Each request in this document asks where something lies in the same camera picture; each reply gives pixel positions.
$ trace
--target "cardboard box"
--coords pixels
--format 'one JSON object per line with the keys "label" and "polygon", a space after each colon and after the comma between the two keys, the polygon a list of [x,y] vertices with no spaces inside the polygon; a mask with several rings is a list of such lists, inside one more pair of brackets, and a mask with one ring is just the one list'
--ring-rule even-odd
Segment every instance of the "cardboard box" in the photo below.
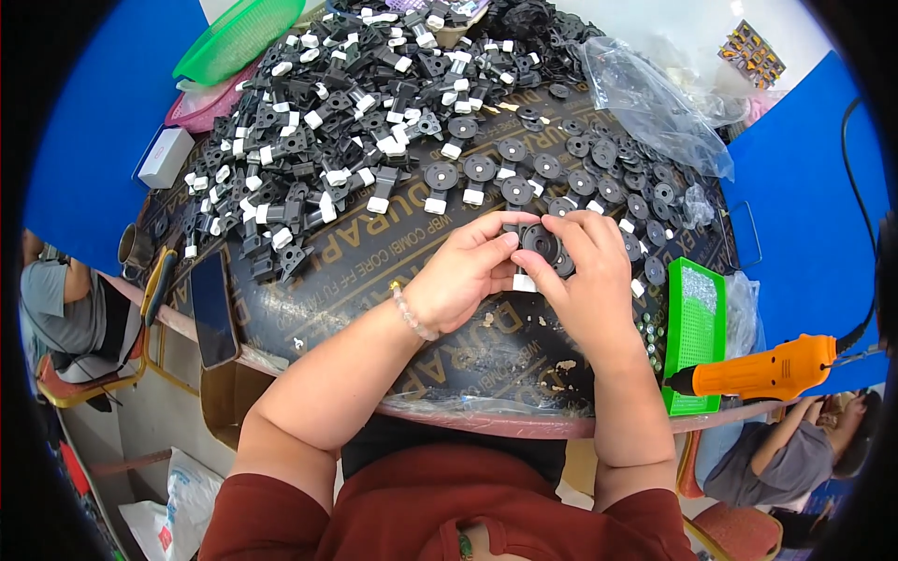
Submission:
{"label": "cardboard box", "polygon": [[199,375],[199,405],[209,432],[237,451],[240,427],[247,411],[274,381],[274,377],[236,362],[222,364]]}
{"label": "cardboard box", "polygon": [[149,188],[172,188],[195,141],[184,128],[166,128],[146,152],[137,178]]}

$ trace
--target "green plastic basket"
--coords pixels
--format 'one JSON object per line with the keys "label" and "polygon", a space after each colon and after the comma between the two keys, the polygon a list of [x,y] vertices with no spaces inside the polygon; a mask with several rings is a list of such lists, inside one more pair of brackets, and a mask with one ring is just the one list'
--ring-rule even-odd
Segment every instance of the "green plastic basket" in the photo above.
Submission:
{"label": "green plastic basket", "polygon": [[305,0],[238,0],[199,36],[172,72],[215,85],[250,63],[303,13]]}
{"label": "green plastic basket", "polygon": [[[682,278],[685,268],[714,283],[717,294],[714,314],[695,296],[683,296]],[[688,366],[722,361],[726,354],[724,277],[681,257],[667,267],[667,278],[670,286],[670,313],[667,323],[665,378]],[[667,414],[671,416],[715,413],[720,409],[720,396],[684,396],[667,387],[661,389],[661,394],[667,406]]]}

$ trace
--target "worker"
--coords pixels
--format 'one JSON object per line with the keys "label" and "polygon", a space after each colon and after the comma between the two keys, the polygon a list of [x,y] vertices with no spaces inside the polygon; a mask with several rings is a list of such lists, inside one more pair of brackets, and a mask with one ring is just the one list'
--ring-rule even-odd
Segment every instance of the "worker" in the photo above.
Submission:
{"label": "worker", "polygon": [[870,449],[882,397],[848,402],[835,426],[818,426],[823,398],[802,398],[774,425],[753,418],[705,429],[695,479],[706,496],[739,506],[787,504],[830,477],[858,472]]}
{"label": "worker", "polygon": [[[503,224],[543,225],[567,280]],[[373,415],[410,358],[512,288],[523,267],[594,371],[591,512],[555,496],[564,441],[499,438]],[[617,224],[494,212],[456,229],[399,297],[279,376],[242,424],[199,558],[694,559],[674,494],[674,438],[632,320]],[[335,452],[345,483],[334,502]]]}
{"label": "worker", "polygon": [[20,315],[57,360],[94,354],[118,361],[131,302],[77,259],[41,260],[44,242],[22,233]]}

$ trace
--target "blue panel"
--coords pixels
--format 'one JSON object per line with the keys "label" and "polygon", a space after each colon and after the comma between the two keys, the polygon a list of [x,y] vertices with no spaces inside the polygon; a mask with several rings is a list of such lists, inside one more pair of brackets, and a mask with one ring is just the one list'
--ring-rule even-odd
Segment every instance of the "blue panel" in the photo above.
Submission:
{"label": "blue panel", "polygon": [[[767,115],[729,146],[736,182],[721,180],[728,206],[752,206],[763,261],[745,270],[761,281],[759,310],[767,348],[800,333],[842,337],[867,314],[874,257],[841,158],[841,119],[858,96],[845,65],[831,52]],[[864,104],[851,115],[851,169],[878,235],[889,208],[882,155]],[[733,217],[744,263],[757,257],[744,210]],[[876,318],[859,351],[875,344]],[[807,395],[855,390],[885,380],[883,355],[833,369]]]}
{"label": "blue panel", "polygon": [[131,173],[177,98],[172,69],[206,29],[196,0],[124,0],[78,60],[31,175],[24,224],[117,275],[119,238],[146,190]]}

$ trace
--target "person's right hand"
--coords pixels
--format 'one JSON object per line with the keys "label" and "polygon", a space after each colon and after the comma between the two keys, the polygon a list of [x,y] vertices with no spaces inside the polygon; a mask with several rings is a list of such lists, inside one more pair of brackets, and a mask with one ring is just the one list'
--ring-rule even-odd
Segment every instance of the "person's right hand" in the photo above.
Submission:
{"label": "person's right hand", "polygon": [[562,280],[535,251],[518,250],[511,260],[527,271],[594,368],[601,366],[597,361],[616,356],[644,356],[631,310],[631,268],[618,225],[589,210],[564,218],[545,215],[542,225],[561,239],[577,272]]}

